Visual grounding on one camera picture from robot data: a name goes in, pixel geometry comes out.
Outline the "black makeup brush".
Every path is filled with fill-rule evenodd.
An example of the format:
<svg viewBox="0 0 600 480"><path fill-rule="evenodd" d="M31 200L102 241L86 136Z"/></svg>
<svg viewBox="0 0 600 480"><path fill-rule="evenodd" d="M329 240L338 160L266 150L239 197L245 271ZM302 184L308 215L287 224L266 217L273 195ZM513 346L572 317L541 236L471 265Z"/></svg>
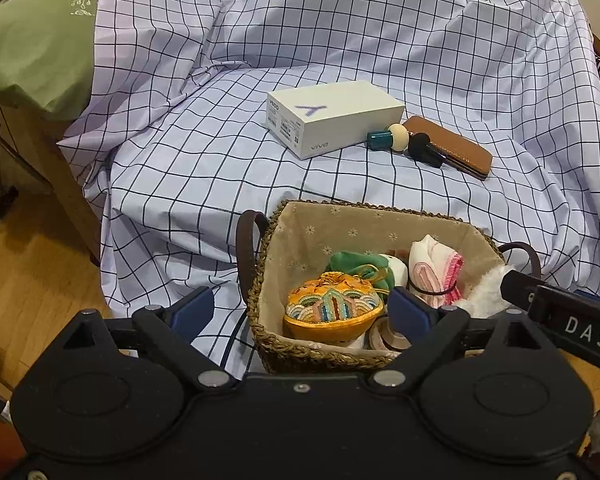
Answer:
<svg viewBox="0 0 600 480"><path fill-rule="evenodd" d="M407 151L415 162L422 162L434 168L440 168L445 163L445 156L431 144L430 137L424 132L413 133L410 136Z"/></svg>

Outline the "pink white cloth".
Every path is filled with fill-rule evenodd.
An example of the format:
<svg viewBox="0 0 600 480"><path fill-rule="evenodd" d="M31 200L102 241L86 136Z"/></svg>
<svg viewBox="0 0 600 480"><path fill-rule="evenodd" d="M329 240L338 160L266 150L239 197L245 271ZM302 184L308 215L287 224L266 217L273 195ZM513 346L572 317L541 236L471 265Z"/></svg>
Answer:
<svg viewBox="0 0 600 480"><path fill-rule="evenodd" d="M429 234L413 242L408 253L408 289L434 309L462 298L458 288L464 259Z"/></svg>

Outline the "woven lined basket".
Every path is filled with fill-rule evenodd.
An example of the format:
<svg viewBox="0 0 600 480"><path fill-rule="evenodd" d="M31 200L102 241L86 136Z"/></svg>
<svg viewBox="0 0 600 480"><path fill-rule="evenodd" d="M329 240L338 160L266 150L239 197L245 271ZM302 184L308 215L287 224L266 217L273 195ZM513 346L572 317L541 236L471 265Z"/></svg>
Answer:
<svg viewBox="0 0 600 480"><path fill-rule="evenodd" d="M529 256L531 275L539 278L535 250L524 243L497 245L471 224L443 214L370 204L284 200L271 217L247 210L238 220L236 249L239 285L247 305L254 344L272 374L377 370L397 354L390 350L344 348L294 336L284 325L287 295L326 268L335 252L406 252L425 235L457 250L465 259L458 286L472 292L492 269L502 266L506 250Z"/></svg>

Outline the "checkered lilac cloth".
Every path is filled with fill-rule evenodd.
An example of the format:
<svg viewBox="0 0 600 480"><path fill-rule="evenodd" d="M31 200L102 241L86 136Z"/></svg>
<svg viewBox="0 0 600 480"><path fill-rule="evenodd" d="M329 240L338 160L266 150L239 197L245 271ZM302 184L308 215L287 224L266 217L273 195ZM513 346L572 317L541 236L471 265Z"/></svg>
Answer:
<svg viewBox="0 0 600 480"><path fill-rule="evenodd" d="M361 145L309 160L268 92L366 80L486 148L486 180ZM341 200L445 214L526 242L547 281L600 292L600 77L578 0L98 0L91 103L61 149L102 216L112 313L215 296L196 340L257 368L240 214Z"/></svg>

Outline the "brown leather wallet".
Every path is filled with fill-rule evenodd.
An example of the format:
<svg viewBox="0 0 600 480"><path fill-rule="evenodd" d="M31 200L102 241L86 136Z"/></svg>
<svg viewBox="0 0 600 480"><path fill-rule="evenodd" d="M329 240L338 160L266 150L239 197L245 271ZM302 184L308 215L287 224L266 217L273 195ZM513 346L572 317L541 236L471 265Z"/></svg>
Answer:
<svg viewBox="0 0 600 480"><path fill-rule="evenodd" d="M492 154L475 141L419 116L408 118L403 125L409 133L425 133L429 136L430 146L458 171L480 180L489 177Z"/></svg>

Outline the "white vivo phone box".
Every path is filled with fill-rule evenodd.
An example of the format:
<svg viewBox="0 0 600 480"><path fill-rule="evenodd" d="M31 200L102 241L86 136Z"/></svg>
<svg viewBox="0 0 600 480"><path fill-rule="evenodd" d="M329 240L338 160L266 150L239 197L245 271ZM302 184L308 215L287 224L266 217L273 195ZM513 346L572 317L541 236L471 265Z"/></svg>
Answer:
<svg viewBox="0 0 600 480"><path fill-rule="evenodd" d="M265 127L298 159L348 148L400 122L405 104L368 81L268 92Z"/></svg>

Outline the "green cloth in basket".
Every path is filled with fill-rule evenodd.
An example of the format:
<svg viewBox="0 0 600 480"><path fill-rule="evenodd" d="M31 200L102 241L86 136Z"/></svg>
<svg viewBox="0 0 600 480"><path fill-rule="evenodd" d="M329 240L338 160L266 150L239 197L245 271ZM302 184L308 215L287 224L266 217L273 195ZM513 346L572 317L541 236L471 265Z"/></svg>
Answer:
<svg viewBox="0 0 600 480"><path fill-rule="evenodd" d="M358 276L369 281L381 294L388 294L396 286L388 258L374 252L334 252L325 271Z"/></svg>

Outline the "green tape roll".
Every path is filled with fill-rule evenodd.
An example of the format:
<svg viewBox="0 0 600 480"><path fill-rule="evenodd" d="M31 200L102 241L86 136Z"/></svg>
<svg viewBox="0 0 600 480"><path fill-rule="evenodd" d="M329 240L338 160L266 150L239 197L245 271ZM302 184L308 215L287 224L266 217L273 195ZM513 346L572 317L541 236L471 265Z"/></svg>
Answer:
<svg viewBox="0 0 600 480"><path fill-rule="evenodd" d="M372 350L377 351L402 352L411 347L405 336L392 330L388 315L376 318L367 331L367 343Z"/></svg>

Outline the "orange embroidered pouch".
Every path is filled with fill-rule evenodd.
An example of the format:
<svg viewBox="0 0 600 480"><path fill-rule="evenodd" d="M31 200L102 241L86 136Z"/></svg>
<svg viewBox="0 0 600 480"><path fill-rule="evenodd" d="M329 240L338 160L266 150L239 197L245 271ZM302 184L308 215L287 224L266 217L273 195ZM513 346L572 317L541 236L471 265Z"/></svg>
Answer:
<svg viewBox="0 0 600 480"><path fill-rule="evenodd" d="M288 294L283 322L296 339L341 344L358 339L384 310L371 281L329 271Z"/></svg>

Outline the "green printed cushion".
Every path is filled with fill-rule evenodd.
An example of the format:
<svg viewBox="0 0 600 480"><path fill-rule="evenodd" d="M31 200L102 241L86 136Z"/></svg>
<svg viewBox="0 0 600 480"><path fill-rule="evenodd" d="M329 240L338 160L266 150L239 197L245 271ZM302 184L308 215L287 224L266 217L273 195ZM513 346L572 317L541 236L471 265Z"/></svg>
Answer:
<svg viewBox="0 0 600 480"><path fill-rule="evenodd" d="M73 120L91 99L98 0L0 3L0 104Z"/></svg>

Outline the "white plush toy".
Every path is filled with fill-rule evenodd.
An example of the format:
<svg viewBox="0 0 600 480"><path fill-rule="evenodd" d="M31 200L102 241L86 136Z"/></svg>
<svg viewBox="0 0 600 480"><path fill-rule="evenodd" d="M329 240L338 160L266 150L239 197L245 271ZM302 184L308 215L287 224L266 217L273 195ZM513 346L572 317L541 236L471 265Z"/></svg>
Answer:
<svg viewBox="0 0 600 480"><path fill-rule="evenodd" d="M466 298L453 302L454 306L464 309L472 318L490 318L506 310L512 304L502 297L501 284L504 276L513 270L512 266L503 264L486 272Z"/></svg>

